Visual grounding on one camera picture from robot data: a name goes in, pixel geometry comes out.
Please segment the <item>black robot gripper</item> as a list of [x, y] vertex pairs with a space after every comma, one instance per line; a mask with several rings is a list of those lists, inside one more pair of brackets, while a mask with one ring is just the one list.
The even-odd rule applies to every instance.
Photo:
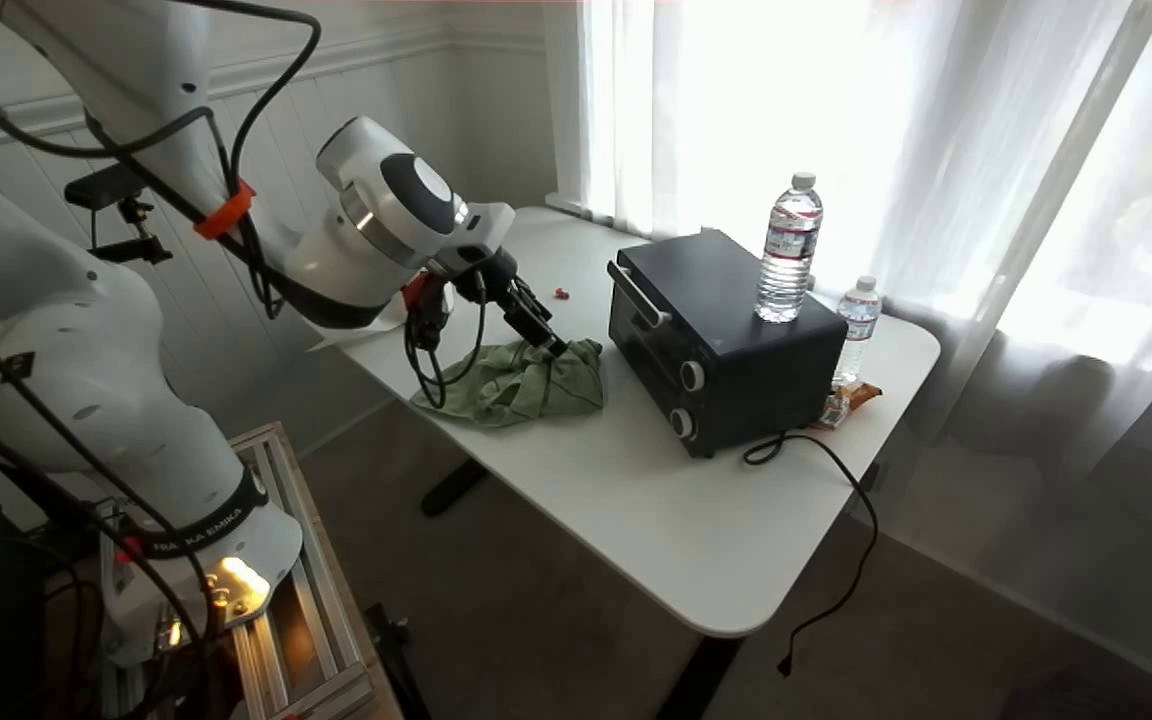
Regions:
[[454, 267], [425, 267], [414, 272], [405, 295], [405, 339], [431, 353], [446, 322], [446, 286], [454, 286], [470, 305], [495, 305], [519, 339], [533, 347], [559, 357], [565, 339], [550, 333], [550, 313], [528, 293], [517, 286], [517, 258], [495, 249], [462, 249]]

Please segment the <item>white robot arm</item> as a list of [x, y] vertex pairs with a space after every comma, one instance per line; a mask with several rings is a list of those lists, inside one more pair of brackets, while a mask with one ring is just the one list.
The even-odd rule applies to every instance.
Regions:
[[[342, 120], [315, 155], [334, 191], [324, 218], [289, 240], [261, 230], [242, 137], [217, 122], [204, 69], [208, 19], [249, 8], [0, 0], [0, 23], [82, 99], [93, 158], [134, 172], [305, 318], [362, 328], [392, 295], [454, 278], [554, 357], [565, 339], [505, 253], [512, 212], [459, 199], [368, 114]], [[0, 438], [39, 472], [82, 472], [122, 500], [101, 558], [120, 668], [152, 661], [167, 627], [201, 643], [262, 612], [305, 546], [217, 420], [170, 393], [159, 339], [159, 301], [134, 272], [0, 195]]]

